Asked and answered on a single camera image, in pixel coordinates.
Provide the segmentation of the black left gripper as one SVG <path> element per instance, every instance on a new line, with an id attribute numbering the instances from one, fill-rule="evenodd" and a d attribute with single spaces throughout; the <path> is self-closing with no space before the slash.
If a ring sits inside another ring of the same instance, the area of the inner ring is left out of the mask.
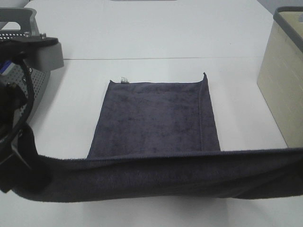
<path id="1" fill-rule="evenodd" d="M 27 97 L 16 83 L 0 83 L 0 141 L 19 132 L 25 124 L 20 109 L 27 104 Z M 0 152 L 0 190 L 7 193 L 23 184 L 32 174 L 30 165 L 20 153 L 22 133 Z"/>

